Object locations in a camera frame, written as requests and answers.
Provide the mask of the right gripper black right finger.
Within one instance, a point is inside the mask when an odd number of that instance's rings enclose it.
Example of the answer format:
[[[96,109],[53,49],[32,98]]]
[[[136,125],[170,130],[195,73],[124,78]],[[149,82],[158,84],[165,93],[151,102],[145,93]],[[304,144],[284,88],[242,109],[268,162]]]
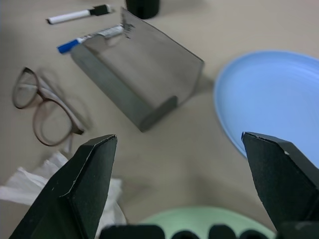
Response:
[[[243,132],[242,142],[263,207],[276,229],[319,220],[319,170],[291,142]]]

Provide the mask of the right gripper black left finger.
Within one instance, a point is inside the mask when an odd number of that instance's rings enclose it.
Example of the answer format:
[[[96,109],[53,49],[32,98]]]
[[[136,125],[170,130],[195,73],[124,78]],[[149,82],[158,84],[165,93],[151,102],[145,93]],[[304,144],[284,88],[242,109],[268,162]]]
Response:
[[[93,239],[108,197],[117,137],[81,145],[47,182],[12,239]]]

